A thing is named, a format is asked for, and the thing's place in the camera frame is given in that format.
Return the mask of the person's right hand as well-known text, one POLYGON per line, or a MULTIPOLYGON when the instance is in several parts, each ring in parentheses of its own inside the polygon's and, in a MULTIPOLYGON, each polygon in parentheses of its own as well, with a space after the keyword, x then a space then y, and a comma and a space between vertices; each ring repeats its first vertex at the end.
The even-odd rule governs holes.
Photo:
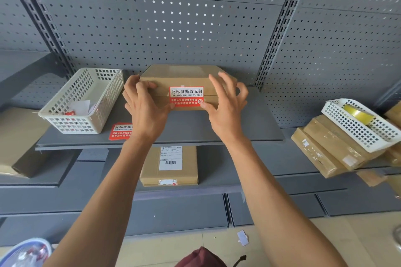
POLYGON ((247 97, 249 92, 243 82, 237 82, 237 95, 227 95, 221 72, 218 76, 219 79, 211 74, 208 76, 218 96, 218 115, 216 118, 209 117, 209 120, 213 131, 229 147, 245 138, 241 126, 241 111, 244 107, 239 106, 239 98, 247 97))

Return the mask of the grey slotted shelf upright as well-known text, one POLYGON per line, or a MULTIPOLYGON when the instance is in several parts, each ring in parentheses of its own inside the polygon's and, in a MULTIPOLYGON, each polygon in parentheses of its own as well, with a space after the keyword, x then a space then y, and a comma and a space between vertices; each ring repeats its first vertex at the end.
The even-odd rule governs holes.
POLYGON ((267 76, 273 67, 273 62, 283 42, 283 38, 297 8, 298 2, 299 0, 285 0, 279 12, 278 19, 273 28, 270 41, 255 78, 254 87, 256 87, 259 92, 262 92, 267 83, 267 76))
POLYGON ((20 0, 26 9, 31 20, 35 24, 38 32, 46 43, 50 52, 54 52, 56 58, 61 62, 67 76, 71 77, 76 69, 72 61, 67 56, 64 43, 58 33, 58 30, 43 4, 43 0, 20 0))

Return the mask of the red sticker sheet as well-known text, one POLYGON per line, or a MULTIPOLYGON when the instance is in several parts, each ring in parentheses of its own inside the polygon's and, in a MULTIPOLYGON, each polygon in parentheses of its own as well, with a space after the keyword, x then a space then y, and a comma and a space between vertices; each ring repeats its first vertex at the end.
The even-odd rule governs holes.
POLYGON ((115 123, 111 128, 109 134, 109 140, 110 141, 127 140, 131 137, 132 130, 133 130, 132 123, 123 123, 123 122, 115 123))

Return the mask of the person's left hand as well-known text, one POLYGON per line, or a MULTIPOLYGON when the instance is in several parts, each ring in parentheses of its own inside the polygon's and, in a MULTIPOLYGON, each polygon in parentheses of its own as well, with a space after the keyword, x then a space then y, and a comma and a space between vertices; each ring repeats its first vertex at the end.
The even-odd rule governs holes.
POLYGON ((163 132, 168 117, 160 114, 160 108, 155 104, 149 89, 157 85, 149 81, 140 81, 136 90, 126 90, 124 85, 123 97, 125 108, 132 116, 133 130, 126 143, 153 144, 163 132))

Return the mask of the person's left forearm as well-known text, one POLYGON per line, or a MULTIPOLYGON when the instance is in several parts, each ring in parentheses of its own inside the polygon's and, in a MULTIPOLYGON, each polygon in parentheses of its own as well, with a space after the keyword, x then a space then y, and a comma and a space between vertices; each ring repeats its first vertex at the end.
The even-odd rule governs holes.
POLYGON ((114 267, 133 196, 157 135, 135 133, 43 267, 114 267))

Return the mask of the grey perforated back panel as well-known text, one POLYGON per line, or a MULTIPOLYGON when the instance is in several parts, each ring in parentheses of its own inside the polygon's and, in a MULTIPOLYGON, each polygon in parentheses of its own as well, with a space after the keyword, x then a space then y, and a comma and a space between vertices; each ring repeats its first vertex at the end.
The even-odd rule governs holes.
POLYGON ((330 99, 373 107, 401 79, 401 0, 296 1, 263 87, 278 126, 330 99))
POLYGON ((285 0, 36 0, 67 60, 217 65, 253 85, 285 0))

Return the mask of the grey metal shelf board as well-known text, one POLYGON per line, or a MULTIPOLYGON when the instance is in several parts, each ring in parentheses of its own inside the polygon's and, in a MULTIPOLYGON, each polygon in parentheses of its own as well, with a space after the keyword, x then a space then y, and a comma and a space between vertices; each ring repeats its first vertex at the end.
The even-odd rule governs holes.
MULTIPOLYGON (((290 138, 294 129, 280 129, 267 105, 267 98, 256 87, 248 87, 247 105, 241 112, 243 133, 253 143, 281 142, 290 138)), ((124 108, 125 100, 118 97, 100 134, 62 134, 50 127, 38 141, 36 150, 70 150, 89 148, 121 148, 124 140, 109 140, 113 124, 131 123, 124 108)), ((163 133, 153 146, 220 145, 206 111, 172 111, 163 133)))
MULTIPOLYGON (((197 146, 198 184, 177 186, 151 186, 144 187, 137 183, 136 194, 140 192, 181 191, 190 189, 227 188, 240 185, 238 174, 227 149, 222 145, 197 146)), ((274 176, 316 174, 314 166, 306 161, 294 162, 284 159, 265 161, 274 176)))

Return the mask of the large plain cardboard box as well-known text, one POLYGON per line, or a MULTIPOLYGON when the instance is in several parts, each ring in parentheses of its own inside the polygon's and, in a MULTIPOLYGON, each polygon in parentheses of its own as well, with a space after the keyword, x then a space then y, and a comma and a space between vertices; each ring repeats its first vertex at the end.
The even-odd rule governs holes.
POLYGON ((50 127, 36 110, 8 108, 0 112, 0 174, 32 178, 48 158, 36 144, 50 127))

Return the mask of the grey base shelf board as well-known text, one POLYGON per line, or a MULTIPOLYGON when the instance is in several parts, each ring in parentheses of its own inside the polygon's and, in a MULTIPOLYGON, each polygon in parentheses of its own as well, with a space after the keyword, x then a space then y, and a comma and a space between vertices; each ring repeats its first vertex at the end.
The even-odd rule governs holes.
MULTIPOLYGON (((0 221, 0 246, 30 238, 58 243, 80 212, 26 214, 0 221)), ((125 236, 228 228, 222 194, 135 200, 125 236)))

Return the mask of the person's right forearm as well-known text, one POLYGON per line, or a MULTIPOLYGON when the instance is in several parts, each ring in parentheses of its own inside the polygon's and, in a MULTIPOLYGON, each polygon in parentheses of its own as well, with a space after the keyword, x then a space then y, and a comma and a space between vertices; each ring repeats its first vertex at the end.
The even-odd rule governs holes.
POLYGON ((275 267, 348 267, 327 237, 298 209, 251 142, 224 140, 259 238, 275 267))

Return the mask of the brown cardboard box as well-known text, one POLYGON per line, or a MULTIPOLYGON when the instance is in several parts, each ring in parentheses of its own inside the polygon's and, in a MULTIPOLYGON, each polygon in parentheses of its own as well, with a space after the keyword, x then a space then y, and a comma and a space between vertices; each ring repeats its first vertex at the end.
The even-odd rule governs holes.
MULTIPOLYGON (((218 73, 223 70, 215 65, 168 65, 153 64, 140 76, 141 81, 153 82, 157 88, 150 89, 155 104, 160 108, 169 101, 169 87, 180 86, 203 86, 204 102, 218 107, 218 96, 212 82, 209 80, 209 74, 219 79, 218 73)), ((174 108, 174 111, 195 111, 203 110, 198 107, 195 109, 174 108)))

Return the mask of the white plastic mesh basket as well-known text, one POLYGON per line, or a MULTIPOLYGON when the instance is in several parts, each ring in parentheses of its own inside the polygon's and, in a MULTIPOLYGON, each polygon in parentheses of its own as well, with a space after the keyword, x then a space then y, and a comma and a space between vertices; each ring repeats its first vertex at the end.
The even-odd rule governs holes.
POLYGON ((63 134, 99 134, 124 85, 121 69, 82 68, 38 112, 63 134), (72 101, 97 103, 89 116, 66 116, 72 101))

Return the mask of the shallow white mesh basket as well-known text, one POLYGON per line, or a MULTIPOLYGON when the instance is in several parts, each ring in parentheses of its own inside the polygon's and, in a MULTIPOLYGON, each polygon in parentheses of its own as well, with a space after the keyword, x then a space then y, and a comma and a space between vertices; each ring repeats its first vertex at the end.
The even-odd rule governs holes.
POLYGON ((369 153, 387 149, 401 142, 401 129, 356 100, 347 98, 328 100, 322 113, 369 153), (345 110, 344 106, 351 106, 369 114, 372 119, 364 124, 345 110))

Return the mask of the red white seal sticker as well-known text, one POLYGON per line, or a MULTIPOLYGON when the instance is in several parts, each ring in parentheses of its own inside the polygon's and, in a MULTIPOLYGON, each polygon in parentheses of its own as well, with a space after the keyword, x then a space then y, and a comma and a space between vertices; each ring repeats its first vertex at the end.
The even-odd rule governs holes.
POLYGON ((169 87, 169 101, 174 103, 176 108, 198 108, 204 102, 204 87, 169 87))

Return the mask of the yellow tape roll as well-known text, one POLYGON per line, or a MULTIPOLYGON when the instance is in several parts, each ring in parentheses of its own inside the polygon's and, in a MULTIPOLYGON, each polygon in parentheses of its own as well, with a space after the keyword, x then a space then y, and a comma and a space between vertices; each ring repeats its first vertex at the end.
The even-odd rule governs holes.
POLYGON ((368 113, 358 107, 350 104, 344 104, 343 109, 348 112, 352 117, 364 125, 369 125, 374 119, 375 115, 368 113))

